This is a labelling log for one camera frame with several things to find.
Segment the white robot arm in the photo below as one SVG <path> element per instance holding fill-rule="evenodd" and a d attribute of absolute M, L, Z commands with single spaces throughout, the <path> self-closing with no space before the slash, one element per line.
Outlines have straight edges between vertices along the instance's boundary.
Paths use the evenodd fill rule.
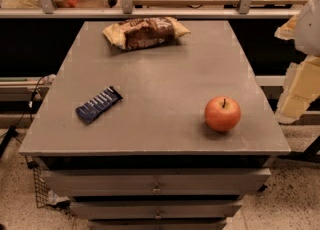
<path fill-rule="evenodd" d="M 306 55 L 289 65 L 275 113 L 279 123 L 291 124 L 320 96 L 320 0 L 309 0 L 274 36 L 293 40 L 295 49 Z"/>

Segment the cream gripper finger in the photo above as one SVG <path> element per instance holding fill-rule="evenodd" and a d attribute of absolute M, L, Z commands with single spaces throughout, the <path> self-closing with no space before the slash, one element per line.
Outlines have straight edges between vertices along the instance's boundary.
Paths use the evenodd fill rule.
<path fill-rule="evenodd" d="M 309 55 L 300 64 L 291 63 L 286 71 L 276 119 L 291 124 L 320 96 L 320 57 Z"/>
<path fill-rule="evenodd" d="M 278 27 L 274 36 L 282 40 L 291 40 L 294 38 L 297 23 L 297 16 L 291 17 L 286 23 Z"/>

